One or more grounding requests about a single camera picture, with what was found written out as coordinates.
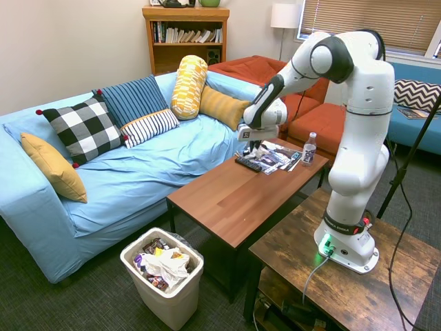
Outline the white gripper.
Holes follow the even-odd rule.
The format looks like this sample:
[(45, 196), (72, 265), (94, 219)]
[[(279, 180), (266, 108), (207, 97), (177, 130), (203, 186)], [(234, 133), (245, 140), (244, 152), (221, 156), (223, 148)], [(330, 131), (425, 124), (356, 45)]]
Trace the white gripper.
[(249, 141), (248, 152), (252, 154), (256, 145), (257, 151), (263, 151), (262, 140), (273, 139), (278, 136), (279, 126), (270, 126), (261, 129), (252, 129), (242, 123), (238, 126), (238, 140)]

